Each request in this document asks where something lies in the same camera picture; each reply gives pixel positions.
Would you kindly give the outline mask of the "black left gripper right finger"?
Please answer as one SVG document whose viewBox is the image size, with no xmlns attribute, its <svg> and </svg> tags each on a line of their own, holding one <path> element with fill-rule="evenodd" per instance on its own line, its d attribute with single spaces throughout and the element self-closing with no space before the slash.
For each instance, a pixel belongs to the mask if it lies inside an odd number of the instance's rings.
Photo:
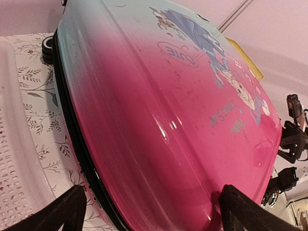
<svg viewBox="0 0 308 231">
<path fill-rule="evenodd" d="M 225 231 L 300 230 L 264 210 L 233 185 L 224 185 L 218 202 Z"/>
</svg>

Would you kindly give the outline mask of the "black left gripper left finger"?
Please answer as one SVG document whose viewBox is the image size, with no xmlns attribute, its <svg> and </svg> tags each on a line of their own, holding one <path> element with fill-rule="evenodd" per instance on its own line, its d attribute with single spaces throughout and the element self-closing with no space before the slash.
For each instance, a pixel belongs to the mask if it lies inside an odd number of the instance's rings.
<svg viewBox="0 0 308 231">
<path fill-rule="evenodd" d="M 81 231 L 87 208 L 84 188 L 74 185 L 37 213 L 7 231 Z"/>
</svg>

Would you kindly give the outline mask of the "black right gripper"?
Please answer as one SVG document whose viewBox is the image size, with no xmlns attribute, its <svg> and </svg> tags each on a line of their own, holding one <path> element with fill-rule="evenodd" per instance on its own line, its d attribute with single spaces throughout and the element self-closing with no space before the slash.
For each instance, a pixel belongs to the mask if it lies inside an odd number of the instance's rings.
<svg viewBox="0 0 308 231">
<path fill-rule="evenodd" d="M 291 121 L 285 121 L 278 155 L 294 164 L 299 160 L 304 150 L 308 149 L 308 128 L 302 130 Z"/>
</svg>

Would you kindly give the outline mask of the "pink and teal kids suitcase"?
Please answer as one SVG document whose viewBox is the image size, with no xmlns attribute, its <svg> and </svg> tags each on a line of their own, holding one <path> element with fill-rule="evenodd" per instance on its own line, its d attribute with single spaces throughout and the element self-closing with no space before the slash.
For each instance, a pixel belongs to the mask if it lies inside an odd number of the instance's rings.
<svg viewBox="0 0 308 231">
<path fill-rule="evenodd" d="M 219 231 L 233 185 L 260 205 L 279 116 L 249 66 L 170 0 L 67 0 L 55 97 L 104 217 L 120 231 Z"/>
</svg>

